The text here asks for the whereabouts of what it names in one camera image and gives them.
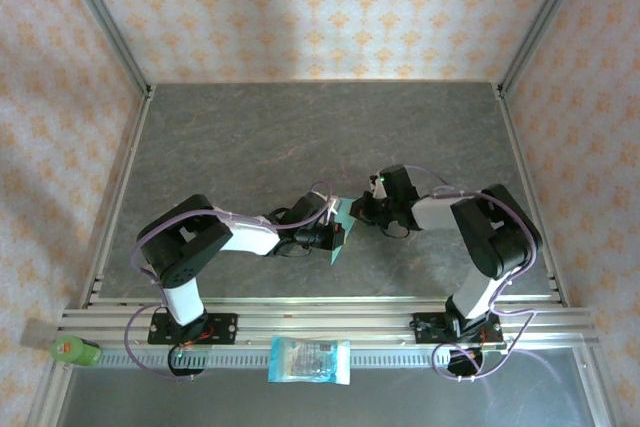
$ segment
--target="wall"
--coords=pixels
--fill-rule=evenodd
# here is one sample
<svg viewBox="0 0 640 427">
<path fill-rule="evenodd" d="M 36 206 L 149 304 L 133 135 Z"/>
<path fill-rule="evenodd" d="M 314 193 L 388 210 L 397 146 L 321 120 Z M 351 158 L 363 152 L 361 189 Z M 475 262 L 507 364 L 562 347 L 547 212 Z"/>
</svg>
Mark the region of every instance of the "wall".
<svg viewBox="0 0 640 427">
<path fill-rule="evenodd" d="M 571 300 L 640 419 L 640 2 L 565 0 L 509 98 Z"/>
<path fill-rule="evenodd" d="M 150 82 L 499 81 L 543 0 L 106 0 Z"/>
<path fill-rule="evenodd" d="M 86 278 L 140 96 L 83 0 L 0 0 L 0 14 L 0 423 L 23 425 L 48 358 L 26 345 Z"/>
</svg>

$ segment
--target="plastic bag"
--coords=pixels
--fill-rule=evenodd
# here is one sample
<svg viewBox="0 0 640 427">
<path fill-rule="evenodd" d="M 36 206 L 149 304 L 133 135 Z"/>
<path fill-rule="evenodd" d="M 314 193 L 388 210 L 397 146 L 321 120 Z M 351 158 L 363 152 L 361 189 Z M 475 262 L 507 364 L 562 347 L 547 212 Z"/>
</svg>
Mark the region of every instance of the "plastic bag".
<svg viewBox="0 0 640 427">
<path fill-rule="evenodd" d="M 350 377 L 351 346 L 348 340 L 273 338 L 269 382 L 349 385 Z"/>
</svg>

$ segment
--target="metal base plate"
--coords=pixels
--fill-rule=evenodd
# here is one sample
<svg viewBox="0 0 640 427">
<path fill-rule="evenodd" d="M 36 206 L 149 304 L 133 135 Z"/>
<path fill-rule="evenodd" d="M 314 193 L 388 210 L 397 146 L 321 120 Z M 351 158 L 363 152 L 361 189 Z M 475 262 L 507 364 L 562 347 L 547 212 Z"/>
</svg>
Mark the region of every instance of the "metal base plate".
<svg viewBox="0 0 640 427">
<path fill-rule="evenodd" d="M 415 334 L 416 344 L 442 344 L 445 342 L 464 342 L 470 344 L 504 343 L 500 318 L 489 314 L 487 320 L 475 327 L 468 335 L 456 339 L 445 331 L 444 312 L 418 312 L 413 314 L 411 328 Z"/>
<path fill-rule="evenodd" d="M 213 328 L 213 335 L 198 340 L 199 345 L 233 345 L 238 330 L 238 316 L 236 314 L 206 314 L 202 327 L 203 332 Z M 176 345 L 185 342 L 184 331 L 176 324 L 170 314 L 156 312 L 151 318 L 149 337 L 151 345 Z"/>
</svg>

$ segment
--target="green cup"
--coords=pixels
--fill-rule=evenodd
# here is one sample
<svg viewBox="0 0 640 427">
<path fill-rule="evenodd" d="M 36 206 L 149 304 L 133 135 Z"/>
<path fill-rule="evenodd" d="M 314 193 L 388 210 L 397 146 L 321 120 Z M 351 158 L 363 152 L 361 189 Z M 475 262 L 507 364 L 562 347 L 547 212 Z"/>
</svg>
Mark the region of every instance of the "green cup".
<svg viewBox="0 0 640 427">
<path fill-rule="evenodd" d="M 51 355 L 60 362 L 76 365 L 93 365 L 100 358 L 100 346 L 75 335 L 58 337 L 51 346 Z"/>
</svg>

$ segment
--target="robotic arm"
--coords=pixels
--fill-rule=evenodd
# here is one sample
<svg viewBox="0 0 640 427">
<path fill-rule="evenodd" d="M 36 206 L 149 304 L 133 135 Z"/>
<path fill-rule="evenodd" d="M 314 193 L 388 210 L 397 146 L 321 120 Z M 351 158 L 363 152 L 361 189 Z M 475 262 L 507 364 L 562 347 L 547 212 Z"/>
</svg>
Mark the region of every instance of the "robotic arm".
<svg viewBox="0 0 640 427">
<path fill-rule="evenodd" d="M 194 195 L 146 226 L 138 240 L 171 219 L 193 211 L 212 211 L 211 215 L 186 217 L 160 230 L 142 246 L 144 257 L 160 279 L 168 310 L 181 331 L 180 339 L 191 340 L 202 332 L 206 311 L 196 275 L 218 252 L 292 256 L 296 248 L 334 250 L 343 244 L 345 235 L 342 226 L 333 221 L 339 204 L 337 197 L 327 202 L 325 196 L 308 192 L 291 209 L 245 217 L 214 208 L 203 195 Z M 325 205 L 324 215 L 305 222 Z M 298 227 L 286 228 L 292 224 Z"/>
<path fill-rule="evenodd" d="M 490 299 L 507 275 L 524 265 L 531 255 L 524 232 L 503 209 L 485 198 L 418 196 L 404 166 L 396 165 L 370 177 L 370 190 L 353 202 L 350 214 L 368 225 L 388 229 L 396 222 L 411 230 L 458 229 L 475 264 L 460 288 L 445 304 L 449 340 L 472 337 L 490 315 Z M 533 235 L 536 248 L 542 238 L 503 185 L 484 194 L 507 205 Z"/>
</svg>

